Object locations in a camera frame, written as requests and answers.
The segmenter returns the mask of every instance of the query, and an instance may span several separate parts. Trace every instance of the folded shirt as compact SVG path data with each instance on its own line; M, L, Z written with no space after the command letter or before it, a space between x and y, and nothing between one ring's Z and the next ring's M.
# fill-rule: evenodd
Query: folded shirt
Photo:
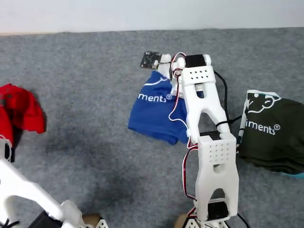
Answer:
M271 171L304 172L304 105L276 93L249 90L239 132L239 156Z
M133 105L128 128L149 137L164 140L172 145L179 140L187 143L186 127L181 121L172 122L168 116L173 110L175 96L171 96L170 80L157 71L152 71ZM172 119L186 122L185 101L179 98Z

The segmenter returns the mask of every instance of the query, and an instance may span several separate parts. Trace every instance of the dark green cloth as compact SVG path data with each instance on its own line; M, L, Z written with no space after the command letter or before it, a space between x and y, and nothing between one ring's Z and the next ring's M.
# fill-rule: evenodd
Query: dark green cloth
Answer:
M249 107L239 156L271 171L304 172L304 105L247 94Z

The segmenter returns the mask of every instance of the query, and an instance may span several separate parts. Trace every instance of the black wire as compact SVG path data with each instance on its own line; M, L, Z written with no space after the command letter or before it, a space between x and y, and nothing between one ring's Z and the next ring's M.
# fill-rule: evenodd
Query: black wire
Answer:
M230 226L228 225L228 223L227 222L224 222L225 224L226 224L226 226L228 227L228 228L230 228Z
M222 80L222 82L224 84L224 88L225 88L224 109L225 109L226 118L227 118L227 121L220 122L220 123L217 124L217 126L219 124L228 123L229 128L231 128L231 124L234 123L235 121L239 120L240 118L242 118L242 116L240 115L240 116L238 116L238 117L230 120L229 114L228 114L228 106L227 106L227 99L228 99L228 87L227 87L227 83L226 83L225 79L217 71L214 71L214 73L220 78L220 80ZM245 225L246 225L247 228L250 228L248 222L239 213L237 214L237 216L245 223Z
M20 223L19 221L16 221L16 222L13 222L13 223L9 224L9 222L10 222L10 220L7 219L6 222L5 222L4 224L1 224L1 223L0 223L0 227L1 227L1 228L12 228L13 226L15 226L15 225L17 225L17 224Z
M227 83L226 83L225 79L217 71L214 71L214 73L220 78L220 80L222 80L222 82L224 84L224 88L225 88L224 109L225 109L227 121L229 122L230 119L229 119L228 107L227 107L227 99L228 99L228 87L227 87Z
M250 228L248 222L238 213L237 216L245 223L247 228Z
M221 124L225 124L228 123L229 128L231 128L231 124L233 124L235 121L239 120L240 118L242 118L242 115L230 120L229 118L229 114L228 114L228 86L227 86L227 82L225 81L225 79L217 72L214 71L214 73L220 78L220 80L222 80L223 84L224 84L224 88L225 88L225 97L224 97L224 109L225 109L225 114L226 114L226 118L227 121L222 121L220 123L217 124L217 126L221 125Z
M236 118L230 120L230 123L233 124L235 121L237 121L237 120L239 120L240 118L242 118L242 116L243 116L243 115L239 115L238 117L236 117Z

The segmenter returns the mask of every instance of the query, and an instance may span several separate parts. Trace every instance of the wooden base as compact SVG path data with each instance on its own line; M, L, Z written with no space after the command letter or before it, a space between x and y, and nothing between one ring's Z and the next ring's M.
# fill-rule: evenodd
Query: wooden base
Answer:
M101 217L99 214L89 214L89 215L83 215L82 219L84 220L85 224L96 227Z
M174 225L174 228L183 228L186 219L187 219L187 214L180 215Z

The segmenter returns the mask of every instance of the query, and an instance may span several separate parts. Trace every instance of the white wall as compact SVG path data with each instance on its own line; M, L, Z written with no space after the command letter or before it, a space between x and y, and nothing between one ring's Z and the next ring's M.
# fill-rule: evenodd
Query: white wall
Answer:
M0 0L0 33L304 27L304 0Z

